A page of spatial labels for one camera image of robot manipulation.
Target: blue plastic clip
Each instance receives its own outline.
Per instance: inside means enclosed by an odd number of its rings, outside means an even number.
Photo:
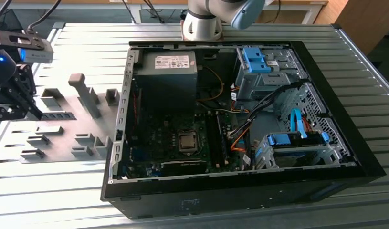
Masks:
[[[275,144],[275,141],[272,140],[271,136],[268,136],[268,145],[272,146]]]
[[[330,141],[330,137],[328,137],[326,132],[322,132],[322,139],[323,139],[324,143],[327,143]]]
[[[270,67],[264,63],[264,55],[259,48],[243,48],[243,58],[249,66],[249,73],[270,73]]]
[[[300,109],[292,108],[290,112],[290,131],[295,131],[295,121],[296,121],[296,131],[300,133],[302,138],[306,138],[306,132],[303,129],[302,122],[302,112]]]
[[[255,158],[257,158],[259,154],[262,153],[262,148],[257,149],[256,153],[255,153]]]

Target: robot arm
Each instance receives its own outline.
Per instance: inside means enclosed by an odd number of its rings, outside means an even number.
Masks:
[[[187,40],[217,40],[220,20],[243,30],[251,26],[262,11],[264,0],[188,0],[183,36]]]

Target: aluminum table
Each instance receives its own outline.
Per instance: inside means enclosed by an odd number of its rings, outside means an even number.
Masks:
[[[128,41],[179,39],[177,24],[56,24],[49,35],[54,61],[33,66],[37,95],[42,88],[61,87],[70,72],[85,74],[96,93],[120,88]],[[2,122],[0,228],[10,228],[10,223],[19,224],[17,228],[389,228],[389,84],[383,77],[343,31],[330,25],[263,24],[244,31],[224,26],[224,39],[304,42],[386,176],[314,204],[130,221],[98,200],[104,160],[21,164],[18,152],[3,141],[19,138],[11,130],[22,125],[45,123]]]

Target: black cable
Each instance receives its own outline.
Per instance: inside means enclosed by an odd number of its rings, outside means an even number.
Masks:
[[[169,18],[173,16],[173,12],[171,13],[169,17],[164,20],[165,23],[169,20]]]
[[[280,4],[282,4],[282,3],[280,3],[280,0],[278,0],[278,5],[279,5],[279,6],[278,6],[278,11],[276,11],[276,16],[275,16],[274,19],[271,19],[271,20],[268,20],[267,22],[264,22],[264,24],[266,24],[266,23],[270,23],[270,22],[271,22],[271,23],[275,23],[275,21],[276,21],[276,19],[278,19],[278,16],[279,16],[279,13],[280,13]]]
[[[159,16],[157,11],[155,10],[153,5],[151,4],[149,0],[142,0],[142,2],[144,2],[144,3],[146,4],[146,6],[148,6],[153,11],[155,11],[156,17],[157,17],[157,19],[159,19],[159,23],[160,23],[160,24],[164,24],[164,21],[163,21],[161,17]]]
[[[229,136],[233,136],[240,130],[245,129],[248,127],[248,125],[251,124],[251,122],[253,121],[253,119],[256,118],[255,114],[262,111],[266,107],[268,107],[274,101],[275,101],[275,97],[286,90],[291,89],[291,88],[296,88],[302,85],[302,82],[294,82],[290,85],[283,85],[280,86],[276,90],[274,90],[271,93],[268,93],[263,99],[259,100],[259,102],[255,104],[255,106],[252,107],[252,109],[249,110],[249,113],[247,115],[247,119],[245,122],[236,128],[232,130],[232,132],[228,134]]]
[[[0,9],[0,17],[2,15],[2,13],[5,12],[5,10],[7,9],[10,3],[11,3],[11,0],[6,0],[3,2],[3,5],[1,6],[1,9]]]
[[[121,2],[122,2],[122,4],[124,4],[125,9],[126,9],[128,12],[129,12],[130,17],[132,17],[132,23],[136,24],[136,21],[134,21],[134,18],[133,18],[133,15],[132,15],[130,9],[129,9],[128,5],[125,4],[124,0],[121,0]]]
[[[151,13],[151,11],[149,10],[145,10],[153,17],[156,17],[156,15],[155,14],[152,14]]]
[[[31,31],[33,28],[40,25],[42,23],[42,21],[48,18],[48,16],[52,14],[52,12],[54,11],[56,7],[58,6],[61,0],[56,0],[53,6],[50,7],[50,9],[45,12],[45,14],[40,17],[40,19],[37,21],[34,21],[33,23],[29,24],[26,31]]]

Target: cable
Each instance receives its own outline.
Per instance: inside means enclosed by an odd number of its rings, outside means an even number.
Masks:
[[[221,92],[223,92],[223,90],[224,90],[224,84],[221,83],[221,79],[220,79],[219,75],[217,75],[217,74],[211,70],[211,68],[208,68],[208,67],[205,67],[205,66],[203,66],[203,68],[207,69],[207,70],[208,70],[208,71],[215,75],[215,77],[217,78],[217,80],[219,80],[219,84],[220,84],[220,89],[219,89],[219,93],[217,93],[216,96],[213,96],[213,97],[211,97],[211,98],[205,98],[205,99],[197,99],[197,100],[196,100],[197,102],[204,102],[204,101],[209,101],[209,100],[216,99],[216,98],[220,96],[220,94],[221,94]]]
[[[29,24],[26,31],[33,31],[33,28],[42,23],[42,21],[48,18],[48,16],[54,11],[56,7],[58,6],[61,0],[56,0],[53,6],[49,8],[49,10],[45,12],[45,14],[40,17],[37,21]]]
[[[129,13],[130,17],[132,17],[132,23],[136,24],[136,21],[134,21],[134,18],[133,18],[133,15],[132,15],[130,9],[129,9],[128,5],[125,4],[125,1],[121,0],[121,2],[122,2],[122,4],[124,4],[125,9],[128,10],[128,13]]]
[[[219,109],[219,108],[212,108],[209,106],[207,106],[203,102],[200,101],[196,101],[205,109],[209,109],[209,110],[216,110],[216,111],[223,111],[223,112],[228,112],[228,113],[232,113],[232,114],[237,114],[240,112],[233,112],[233,111],[229,111],[229,110],[225,110],[225,109]]]
[[[164,21],[163,21],[161,17],[159,16],[157,11],[155,10],[153,5],[151,4],[149,0],[142,0],[142,2],[144,2],[144,3],[146,4],[146,6],[148,6],[153,11],[155,11],[156,17],[157,17],[157,19],[159,19],[159,23],[160,23],[160,24],[164,24]]]
[[[235,103],[235,101],[231,102],[231,111],[240,111],[240,109],[233,108],[233,103]]]
[[[1,17],[1,15],[2,15],[2,13],[5,12],[5,10],[7,9],[10,3],[11,3],[11,0],[6,0],[6,1],[3,2],[3,5],[1,6],[1,9],[0,9],[0,17]]]
[[[247,115],[245,122],[236,129],[232,130],[232,132],[228,134],[228,137],[232,137],[243,128],[247,128],[249,126],[251,122],[256,118],[255,114],[272,104],[275,97],[283,91],[286,91],[286,90],[288,90],[291,88],[296,88],[300,85],[302,85],[302,82],[294,82],[290,85],[280,86],[275,91],[272,91],[271,93],[268,93],[263,97],[263,99],[259,100],[259,102],[255,104],[255,106],[249,110],[249,113]]]
[[[165,23],[167,23],[167,21],[169,20],[169,18],[173,16],[173,12],[175,12],[175,10],[172,11],[172,13],[171,13],[171,15],[168,16],[168,18],[165,19]]]
[[[266,23],[270,23],[270,22],[271,22],[271,23],[275,23],[275,21],[276,21],[276,19],[278,19],[278,16],[279,16],[279,13],[280,13],[280,4],[282,4],[282,3],[280,3],[280,0],[278,0],[278,5],[279,5],[279,6],[278,6],[278,11],[276,11],[276,16],[275,16],[274,19],[271,19],[271,20],[268,20],[267,22],[264,22],[264,24],[266,24]]]
[[[235,145],[236,145],[239,139],[241,138],[241,136],[244,135],[244,133],[248,131],[248,129],[249,129],[249,127],[247,127],[247,128],[243,130],[243,132],[240,133],[240,135],[239,135],[237,138],[235,139],[235,141],[233,141],[233,143],[232,143],[232,145],[231,145],[231,147],[229,147],[231,150],[233,150],[233,149],[237,150],[237,149],[239,149],[239,151],[243,150],[243,152],[244,152],[244,149],[235,148]]]
[[[145,10],[153,17],[156,17],[156,15],[155,14],[152,14],[151,12],[149,12],[149,10]]]
[[[302,121],[304,123],[306,131],[312,131],[310,123],[307,122],[307,119],[304,117],[302,117]]]

